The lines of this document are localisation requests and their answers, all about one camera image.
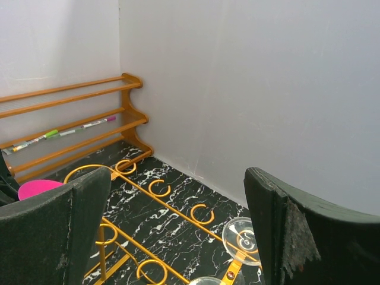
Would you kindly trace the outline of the purple capped marker pen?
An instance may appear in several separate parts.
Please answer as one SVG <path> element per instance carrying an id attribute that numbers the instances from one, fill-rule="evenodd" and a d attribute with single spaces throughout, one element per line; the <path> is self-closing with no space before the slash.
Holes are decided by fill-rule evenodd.
<path id="1" fill-rule="evenodd" d="M 111 116 L 111 117 L 104 118 L 104 119 L 101 119 L 101 120 L 98 120 L 98 121 L 86 123 L 86 124 L 84 124 L 84 125 L 82 125 L 80 127 L 77 127 L 77 128 L 74 128 L 74 129 L 70 129 L 68 131 L 59 132 L 55 136 L 56 137 L 63 137 L 63 136 L 66 136 L 66 135 L 74 134 L 74 133 L 79 132 L 79 131 L 83 131 L 83 130 L 85 130 L 87 128 L 91 128 L 93 126 L 97 126 L 97 125 L 100 125 L 100 124 L 112 122 L 112 121 L 115 121 L 115 120 L 116 120 L 116 116 Z"/>

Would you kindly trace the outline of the short clear wine glass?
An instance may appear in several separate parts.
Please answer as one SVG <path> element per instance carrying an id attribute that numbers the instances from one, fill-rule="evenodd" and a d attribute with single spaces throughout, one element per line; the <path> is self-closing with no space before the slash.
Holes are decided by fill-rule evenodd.
<path id="1" fill-rule="evenodd" d="M 223 282 L 215 277 L 198 277 L 191 280 L 188 285 L 222 285 Z"/>

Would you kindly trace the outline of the orange wooden shelf rack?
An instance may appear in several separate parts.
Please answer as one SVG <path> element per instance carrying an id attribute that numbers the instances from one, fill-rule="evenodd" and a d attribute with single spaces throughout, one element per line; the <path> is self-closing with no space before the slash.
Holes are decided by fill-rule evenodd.
<path id="1" fill-rule="evenodd" d="M 63 99 L 56 99 L 49 102 L 36 103 L 31 106 L 18 107 L 15 109 L 2 111 L 1 118 L 6 119 L 30 112 L 45 110 L 52 107 L 60 107 L 70 103 L 105 96 L 111 93 L 119 93 L 121 100 L 119 107 L 108 110 L 107 112 L 67 123 L 56 128 L 48 129 L 47 131 L 40 131 L 12 141 L 1 143 L 1 153 L 9 157 L 40 142 L 53 140 L 55 138 L 68 137 L 70 135 L 79 134 L 80 132 L 90 128 L 110 124 L 117 119 L 121 120 L 120 126 L 113 130 L 107 131 L 93 138 L 86 139 L 83 142 L 78 142 L 61 150 L 57 150 L 51 154 L 44 155 L 41 158 L 34 159 L 30 162 L 22 163 L 19 166 L 8 166 L 8 170 L 11 175 L 16 177 L 19 182 L 26 182 L 119 141 L 125 141 L 128 144 L 142 150 L 142 154 L 138 155 L 136 158 L 123 161 L 120 164 L 120 168 L 122 170 L 127 169 L 128 167 L 131 167 L 141 160 L 153 155 L 153 148 L 141 141 L 137 134 L 137 127 L 147 124 L 149 122 L 149 118 L 145 113 L 136 109 L 131 102 L 131 90 L 143 87 L 142 79 L 135 75 L 123 73 L 118 77 L 6 96 L 1 98 L 1 103 L 5 104 L 9 102 L 16 102 L 114 82 L 118 82 L 119 85 L 99 91 L 91 91 L 86 94 L 78 94 Z"/>

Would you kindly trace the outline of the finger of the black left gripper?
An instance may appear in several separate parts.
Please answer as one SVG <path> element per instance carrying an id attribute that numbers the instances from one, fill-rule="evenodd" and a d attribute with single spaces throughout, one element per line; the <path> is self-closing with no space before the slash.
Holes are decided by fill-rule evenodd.
<path id="1" fill-rule="evenodd" d="M 18 190 L 20 186 L 11 174 L 6 161 L 1 154 L 1 205 L 8 205 L 18 201 Z"/>

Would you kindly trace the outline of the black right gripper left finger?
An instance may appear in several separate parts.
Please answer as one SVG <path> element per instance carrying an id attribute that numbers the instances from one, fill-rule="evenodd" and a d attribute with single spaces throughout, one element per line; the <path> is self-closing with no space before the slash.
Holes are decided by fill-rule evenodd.
<path id="1" fill-rule="evenodd" d="M 1 207 L 1 284 L 81 284 L 111 188 L 98 168 Z"/>

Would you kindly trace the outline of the tall clear wine glass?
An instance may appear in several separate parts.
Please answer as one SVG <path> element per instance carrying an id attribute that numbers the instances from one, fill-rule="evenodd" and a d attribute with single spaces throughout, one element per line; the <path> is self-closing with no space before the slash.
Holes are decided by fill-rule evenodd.
<path id="1" fill-rule="evenodd" d="M 224 226 L 222 241 L 225 250 L 233 258 L 248 266 L 260 266 L 256 236 L 250 218 L 238 217 Z"/>

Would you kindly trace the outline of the green capped marker pen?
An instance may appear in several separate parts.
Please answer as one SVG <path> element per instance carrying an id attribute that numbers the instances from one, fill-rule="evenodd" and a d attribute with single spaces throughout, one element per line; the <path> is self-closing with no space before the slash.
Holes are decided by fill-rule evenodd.
<path id="1" fill-rule="evenodd" d="M 26 142 L 24 142 L 24 143 L 22 143 L 22 144 L 20 144 L 20 145 L 18 145 L 16 147 L 13 147 L 12 148 L 12 152 L 13 153 L 18 152 L 18 151 L 20 151 L 20 150 L 22 150 L 22 149 L 24 149 L 24 148 L 26 148 L 26 147 L 34 144 L 34 143 L 38 143 L 41 140 L 46 140 L 47 138 L 56 135 L 58 132 L 59 131 L 57 129 L 49 131 L 49 132 L 45 133 L 44 135 L 41 135 L 41 136 L 39 136 L 39 137 L 37 137 L 35 139 L 32 139 L 30 141 L 26 141 Z"/>

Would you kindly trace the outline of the pink plastic wine glass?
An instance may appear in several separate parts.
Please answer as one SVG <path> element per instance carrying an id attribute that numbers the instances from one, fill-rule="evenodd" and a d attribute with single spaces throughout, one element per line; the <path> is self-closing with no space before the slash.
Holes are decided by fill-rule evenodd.
<path id="1" fill-rule="evenodd" d="M 31 180 L 20 186 L 18 190 L 18 199 L 22 201 L 62 185 L 62 182 L 48 179 Z"/>

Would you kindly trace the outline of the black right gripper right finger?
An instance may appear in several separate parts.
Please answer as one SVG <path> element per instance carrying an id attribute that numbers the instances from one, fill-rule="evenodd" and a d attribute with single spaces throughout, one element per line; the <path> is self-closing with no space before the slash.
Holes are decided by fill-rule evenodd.
<path id="1" fill-rule="evenodd" d="M 246 201 L 266 284 L 378 284 L 379 217 L 245 171 Z"/>

